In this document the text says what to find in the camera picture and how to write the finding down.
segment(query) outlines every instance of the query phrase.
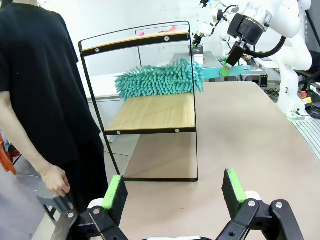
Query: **person's hand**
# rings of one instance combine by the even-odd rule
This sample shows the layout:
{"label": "person's hand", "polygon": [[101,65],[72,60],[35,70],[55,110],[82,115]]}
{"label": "person's hand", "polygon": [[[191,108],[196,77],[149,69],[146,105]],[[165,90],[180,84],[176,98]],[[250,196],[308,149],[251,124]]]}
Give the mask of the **person's hand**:
{"label": "person's hand", "polygon": [[62,197],[65,197],[66,194],[70,192],[70,184],[66,172],[60,167],[49,163],[49,165],[40,172],[40,175],[47,189]]}

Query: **turquoise fluffy object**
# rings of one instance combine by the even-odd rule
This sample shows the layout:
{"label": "turquoise fluffy object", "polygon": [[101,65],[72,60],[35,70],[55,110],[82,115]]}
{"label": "turquoise fluffy object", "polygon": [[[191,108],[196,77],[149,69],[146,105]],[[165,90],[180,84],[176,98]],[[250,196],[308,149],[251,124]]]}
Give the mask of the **turquoise fluffy object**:
{"label": "turquoise fluffy object", "polygon": [[197,63],[182,58],[172,65],[142,66],[117,76],[116,91],[125,101],[141,96],[193,93],[204,91],[204,70]]}

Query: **black t-shirt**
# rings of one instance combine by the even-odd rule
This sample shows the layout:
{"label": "black t-shirt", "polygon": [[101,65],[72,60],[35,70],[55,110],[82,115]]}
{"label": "black t-shirt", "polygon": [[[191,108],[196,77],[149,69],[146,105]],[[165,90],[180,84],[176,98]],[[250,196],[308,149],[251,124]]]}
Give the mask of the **black t-shirt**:
{"label": "black t-shirt", "polygon": [[58,13],[19,3],[0,11],[0,92],[10,91],[27,135],[54,165],[77,159],[78,147],[100,133],[77,62]]}

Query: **gray plastic stool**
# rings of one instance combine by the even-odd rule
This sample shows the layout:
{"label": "gray plastic stool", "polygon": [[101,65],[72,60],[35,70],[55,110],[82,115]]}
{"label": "gray plastic stool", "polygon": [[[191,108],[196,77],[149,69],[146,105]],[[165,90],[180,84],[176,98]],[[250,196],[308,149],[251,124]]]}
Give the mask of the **gray plastic stool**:
{"label": "gray plastic stool", "polygon": [[57,225],[57,220],[54,217],[56,211],[62,214],[63,212],[72,209],[72,205],[68,198],[58,196],[53,191],[48,190],[43,181],[40,182],[37,190],[35,191],[35,195],[54,225]]}

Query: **screw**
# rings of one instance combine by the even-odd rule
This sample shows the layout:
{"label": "screw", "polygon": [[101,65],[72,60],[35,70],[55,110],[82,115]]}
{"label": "screw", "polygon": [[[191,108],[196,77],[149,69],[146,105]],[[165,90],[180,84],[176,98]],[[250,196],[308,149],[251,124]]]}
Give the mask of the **screw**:
{"label": "screw", "polygon": [[248,202],[248,205],[250,207],[254,207],[256,205],[256,202],[255,201],[250,201],[250,202]]}
{"label": "screw", "polygon": [[96,208],[95,210],[93,210],[93,213],[98,214],[98,213],[100,213],[100,210],[98,208]]}
{"label": "screw", "polygon": [[277,202],[275,204],[275,207],[278,208],[278,209],[281,209],[283,207],[283,204],[281,202]]}

